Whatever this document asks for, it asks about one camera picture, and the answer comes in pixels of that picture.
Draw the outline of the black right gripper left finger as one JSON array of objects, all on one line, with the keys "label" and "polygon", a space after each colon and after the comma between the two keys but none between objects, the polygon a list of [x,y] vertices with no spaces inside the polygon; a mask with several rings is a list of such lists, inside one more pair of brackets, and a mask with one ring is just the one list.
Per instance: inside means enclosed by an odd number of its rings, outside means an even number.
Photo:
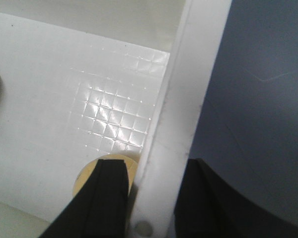
[{"label": "black right gripper left finger", "polygon": [[99,160],[43,238],[123,238],[129,180],[123,160]]}]

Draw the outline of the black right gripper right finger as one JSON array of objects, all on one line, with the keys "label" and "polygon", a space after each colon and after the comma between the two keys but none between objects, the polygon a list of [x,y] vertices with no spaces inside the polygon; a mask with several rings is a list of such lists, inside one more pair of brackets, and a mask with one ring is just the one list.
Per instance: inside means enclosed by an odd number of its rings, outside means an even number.
[{"label": "black right gripper right finger", "polygon": [[257,206],[202,159],[189,159],[174,209],[178,238],[298,238],[298,227]]}]

